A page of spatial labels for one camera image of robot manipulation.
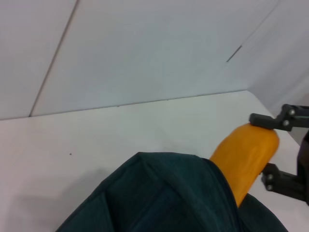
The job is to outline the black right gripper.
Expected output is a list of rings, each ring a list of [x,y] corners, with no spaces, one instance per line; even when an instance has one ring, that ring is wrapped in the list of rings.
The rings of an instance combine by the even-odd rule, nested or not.
[[[291,131],[293,127],[309,128],[309,107],[284,104],[276,118],[252,113],[251,125],[268,130]],[[275,192],[309,204],[309,132],[302,140],[297,156],[297,174],[280,171],[268,163],[261,180],[267,191]]]

